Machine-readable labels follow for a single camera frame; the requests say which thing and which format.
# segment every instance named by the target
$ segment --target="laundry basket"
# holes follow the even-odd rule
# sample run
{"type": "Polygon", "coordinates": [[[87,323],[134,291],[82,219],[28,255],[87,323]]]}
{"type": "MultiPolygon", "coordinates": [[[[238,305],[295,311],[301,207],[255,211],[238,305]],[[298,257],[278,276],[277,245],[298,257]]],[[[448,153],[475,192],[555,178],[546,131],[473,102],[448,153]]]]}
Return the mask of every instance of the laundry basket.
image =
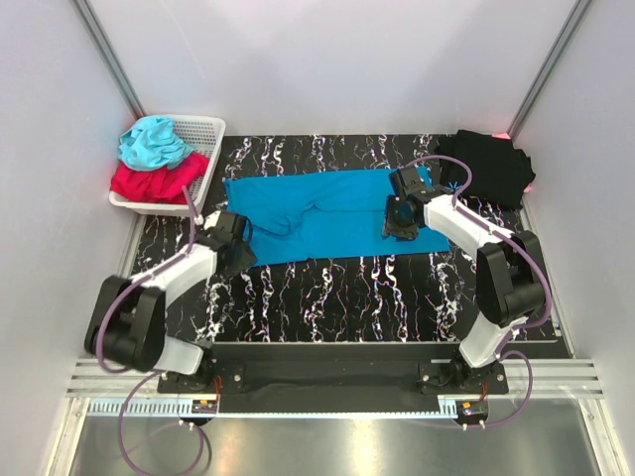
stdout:
{"type": "MultiPolygon", "coordinates": [[[[203,177],[197,178],[190,185],[190,196],[196,210],[200,213],[205,203],[205,197],[211,183],[211,176],[218,162],[220,143],[225,133],[225,121],[206,116],[174,116],[165,114],[175,121],[175,134],[186,144],[209,158],[209,166],[203,177]]],[[[171,205],[168,203],[142,203],[129,201],[114,191],[109,195],[110,203],[115,206],[125,206],[143,215],[188,216],[187,205],[171,205]]]]}

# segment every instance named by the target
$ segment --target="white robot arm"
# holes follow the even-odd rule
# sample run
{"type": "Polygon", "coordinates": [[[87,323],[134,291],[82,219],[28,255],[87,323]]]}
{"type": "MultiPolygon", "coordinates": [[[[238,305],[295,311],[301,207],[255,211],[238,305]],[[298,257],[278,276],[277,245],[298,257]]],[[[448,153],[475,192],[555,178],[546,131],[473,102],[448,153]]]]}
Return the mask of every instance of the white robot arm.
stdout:
{"type": "Polygon", "coordinates": [[[390,174],[395,195],[386,203],[384,236],[412,240],[428,227],[441,232],[476,261],[476,302],[479,314],[448,377],[457,385],[483,378],[496,361],[510,333],[529,316],[544,310],[545,290],[530,265],[501,238],[519,245],[545,271],[536,235],[497,226],[457,202],[449,190],[428,187],[414,166],[390,174]]]}
{"type": "MultiPolygon", "coordinates": [[[[129,279],[111,276],[104,281],[84,348],[96,353],[97,333],[106,311],[124,290],[141,282],[115,309],[107,324],[104,357],[142,372],[160,369],[190,376],[205,373],[200,347],[166,335],[165,312],[196,283],[215,274],[233,276],[256,263],[243,239],[247,224],[242,215],[216,211],[205,219],[203,232],[191,248],[178,253],[179,260],[172,265],[167,267],[168,262],[164,262],[129,279]]],[[[208,378],[198,376],[203,381],[208,378]]]]}

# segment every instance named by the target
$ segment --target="blue cloth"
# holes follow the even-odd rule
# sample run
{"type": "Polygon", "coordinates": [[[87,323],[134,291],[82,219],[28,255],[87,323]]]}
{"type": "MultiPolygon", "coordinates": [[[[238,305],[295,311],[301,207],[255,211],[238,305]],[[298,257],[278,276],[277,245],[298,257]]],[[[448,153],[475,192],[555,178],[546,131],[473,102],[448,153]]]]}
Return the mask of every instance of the blue cloth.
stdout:
{"type": "MultiPolygon", "coordinates": [[[[392,171],[359,170],[301,176],[226,180],[228,210],[249,217],[251,248],[260,265],[309,258],[403,255],[448,251],[447,239],[428,228],[414,241],[383,238],[392,171]]],[[[430,184],[428,172],[419,167],[430,184]]]]}
{"type": "Polygon", "coordinates": [[[174,132],[175,121],[164,116],[146,116],[119,140],[119,160],[128,169],[149,172],[168,166],[174,169],[193,152],[174,132]]]}

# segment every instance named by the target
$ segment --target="black garment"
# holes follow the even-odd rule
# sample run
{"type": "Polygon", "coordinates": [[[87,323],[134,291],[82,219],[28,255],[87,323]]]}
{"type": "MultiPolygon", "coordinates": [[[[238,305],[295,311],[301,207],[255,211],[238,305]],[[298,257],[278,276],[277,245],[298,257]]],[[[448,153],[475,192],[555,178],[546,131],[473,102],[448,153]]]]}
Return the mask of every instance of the black garment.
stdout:
{"type": "MultiPolygon", "coordinates": [[[[455,136],[440,137],[435,152],[455,157],[471,168],[472,183],[464,194],[506,208],[521,208],[523,191],[536,177],[531,159],[521,149],[514,149],[509,139],[460,130],[455,136]]],[[[441,161],[442,185],[457,188],[466,180],[467,173],[461,166],[441,161]]]]}

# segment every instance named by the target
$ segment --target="white wall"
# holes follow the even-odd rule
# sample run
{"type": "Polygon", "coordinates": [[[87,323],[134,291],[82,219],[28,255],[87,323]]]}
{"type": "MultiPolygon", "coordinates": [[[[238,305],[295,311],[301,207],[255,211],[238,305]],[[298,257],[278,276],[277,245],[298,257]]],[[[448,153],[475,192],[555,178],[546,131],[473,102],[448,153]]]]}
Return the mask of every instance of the white wall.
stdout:
{"type": "Polygon", "coordinates": [[[34,475],[132,216],[107,202],[132,121],[70,2],[0,14],[0,474],[34,475]]]}
{"type": "Polygon", "coordinates": [[[151,113],[228,134],[505,131],[573,0],[92,0],[151,113]]]}
{"type": "Polygon", "coordinates": [[[517,145],[538,176],[526,198],[573,345],[595,362],[635,467],[635,3],[595,2],[517,145]]]}

